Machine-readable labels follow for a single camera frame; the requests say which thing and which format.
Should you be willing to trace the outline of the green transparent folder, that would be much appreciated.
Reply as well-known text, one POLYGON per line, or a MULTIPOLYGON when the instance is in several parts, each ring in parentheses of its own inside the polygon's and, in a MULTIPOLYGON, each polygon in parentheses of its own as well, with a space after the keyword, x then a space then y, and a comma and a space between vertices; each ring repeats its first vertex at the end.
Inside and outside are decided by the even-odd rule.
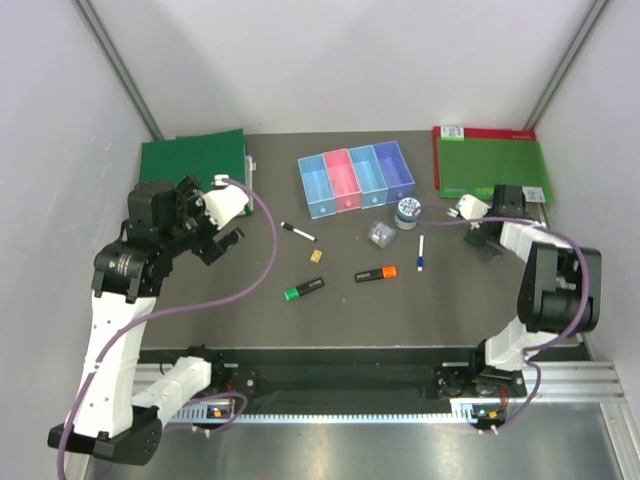
POLYGON ((471 194, 489 200, 495 186, 512 185, 523 187, 529 202, 554 202, 543 151, 535 141, 440 139, 437 152, 442 198, 471 194))

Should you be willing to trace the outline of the black capped whiteboard marker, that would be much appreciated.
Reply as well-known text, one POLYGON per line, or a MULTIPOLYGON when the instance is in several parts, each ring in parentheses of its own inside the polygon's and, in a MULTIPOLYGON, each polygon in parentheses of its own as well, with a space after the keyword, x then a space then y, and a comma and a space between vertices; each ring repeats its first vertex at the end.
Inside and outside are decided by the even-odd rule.
POLYGON ((289 224, 287 222, 283 221, 283 222, 281 222, 280 225, 281 225, 281 227, 283 229, 285 229, 287 231, 290 231, 290 232, 292 232, 292 233, 294 233, 296 235, 299 235, 299 236, 301 236, 301 237, 303 237, 303 238, 305 238, 305 239, 307 239, 307 240, 309 240, 311 242, 317 242, 317 238, 315 236, 313 236, 313 235, 311 235, 311 234, 309 234, 307 232, 304 232, 303 230, 300 230, 300 229, 294 227, 293 225, 291 225, 291 224, 289 224))

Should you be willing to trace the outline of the small tan eraser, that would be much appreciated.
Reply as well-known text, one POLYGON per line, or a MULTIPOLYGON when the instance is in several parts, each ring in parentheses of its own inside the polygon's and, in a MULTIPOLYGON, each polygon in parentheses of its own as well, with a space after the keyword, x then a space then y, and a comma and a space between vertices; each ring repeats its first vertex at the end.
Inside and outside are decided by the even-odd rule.
POLYGON ((310 257, 310 260, 313 263, 319 263, 321 260, 321 257, 322 257, 322 252, 320 250, 314 250, 310 257))

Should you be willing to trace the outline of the blue lidded round jar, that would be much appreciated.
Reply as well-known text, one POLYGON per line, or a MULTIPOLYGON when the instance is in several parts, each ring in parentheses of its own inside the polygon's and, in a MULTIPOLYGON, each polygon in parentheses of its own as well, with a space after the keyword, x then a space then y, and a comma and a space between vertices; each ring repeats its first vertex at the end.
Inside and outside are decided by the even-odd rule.
POLYGON ((422 205, 413 197, 401 199, 395 211, 394 221, 396 226, 403 231, 409 231, 417 226, 417 220, 421 214, 422 205))

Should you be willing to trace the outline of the blue capped whiteboard marker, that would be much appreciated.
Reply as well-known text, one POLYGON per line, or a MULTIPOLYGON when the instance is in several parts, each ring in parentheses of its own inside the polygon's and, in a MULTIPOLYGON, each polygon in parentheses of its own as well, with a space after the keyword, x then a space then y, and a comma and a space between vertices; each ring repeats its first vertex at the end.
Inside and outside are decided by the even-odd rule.
POLYGON ((422 272, 424 269, 424 242, 425 236, 424 234, 419 235, 419 244, 418 244, 418 257, 416 263, 416 270, 418 272, 422 272))

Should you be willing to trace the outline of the purple drawer bin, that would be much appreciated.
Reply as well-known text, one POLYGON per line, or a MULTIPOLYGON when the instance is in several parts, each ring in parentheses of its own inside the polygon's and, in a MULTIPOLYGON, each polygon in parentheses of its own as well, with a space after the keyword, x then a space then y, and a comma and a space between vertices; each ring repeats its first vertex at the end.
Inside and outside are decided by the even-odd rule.
POLYGON ((396 203, 411 197, 415 190, 415 181, 398 142, 377 143, 373 148, 388 187, 387 203, 396 203))

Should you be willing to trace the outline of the pink drawer bin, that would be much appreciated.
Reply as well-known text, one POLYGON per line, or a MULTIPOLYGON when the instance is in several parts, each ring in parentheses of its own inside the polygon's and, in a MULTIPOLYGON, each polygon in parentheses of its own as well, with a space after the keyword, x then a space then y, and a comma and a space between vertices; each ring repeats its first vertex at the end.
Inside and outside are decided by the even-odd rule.
POLYGON ((361 208, 362 192, 347 149, 323 154, 338 213, 361 208))

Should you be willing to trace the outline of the light blue end drawer bin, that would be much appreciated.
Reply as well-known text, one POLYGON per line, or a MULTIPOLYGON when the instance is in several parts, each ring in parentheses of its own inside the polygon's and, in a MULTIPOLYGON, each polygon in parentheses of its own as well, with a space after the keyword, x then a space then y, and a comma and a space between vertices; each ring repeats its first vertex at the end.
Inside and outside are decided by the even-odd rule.
POLYGON ((300 158, 298 167, 311 218, 335 215, 336 201, 323 155, 300 158))

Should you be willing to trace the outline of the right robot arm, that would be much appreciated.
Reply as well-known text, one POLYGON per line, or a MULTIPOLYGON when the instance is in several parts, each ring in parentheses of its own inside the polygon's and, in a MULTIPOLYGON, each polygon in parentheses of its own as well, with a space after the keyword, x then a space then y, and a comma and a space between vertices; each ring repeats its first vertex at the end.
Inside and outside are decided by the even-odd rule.
POLYGON ((525 264, 516 317, 482 341, 466 380, 487 396, 517 383, 526 362, 555 343, 594 330, 600 315, 601 253, 576 248, 526 210, 523 189, 498 185, 487 204, 465 194, 459 216, 472 222, 464 240, 494 257, 511 252, 525 264))

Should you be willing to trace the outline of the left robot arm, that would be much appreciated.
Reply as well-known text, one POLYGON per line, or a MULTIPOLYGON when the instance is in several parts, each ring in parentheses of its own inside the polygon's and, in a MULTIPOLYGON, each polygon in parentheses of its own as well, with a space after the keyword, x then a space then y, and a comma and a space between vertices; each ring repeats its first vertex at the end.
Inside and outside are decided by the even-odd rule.
POLYGON ((168 421, 192 397, 224 390, 225 370, 202 347, 188 349, 143 392, 133 386, 144 318, 154 311, 174 259, 191 252, 205 265, 218 260, 242 238, 240 229, 220 232, 248 201, 226 175, 215 176, 210 191, 187 176, 178 184, 143 182, 128 194, 118 237, 94 259, 82 381, 67 419, 49 431, 49 447, 144 465, 168 421))

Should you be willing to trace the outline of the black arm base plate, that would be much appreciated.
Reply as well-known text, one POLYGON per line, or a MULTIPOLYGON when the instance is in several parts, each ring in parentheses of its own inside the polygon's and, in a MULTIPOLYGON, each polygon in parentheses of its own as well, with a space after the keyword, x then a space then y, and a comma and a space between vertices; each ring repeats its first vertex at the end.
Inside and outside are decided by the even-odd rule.
POLYGON ((521 372, 485 366, 466 347, 229 348, 145 350, 142 367, 167 373, 182 356, 212 363, 210 393, 236 391, 248 415, 445 413, 454 398, 526 396, 521 372))

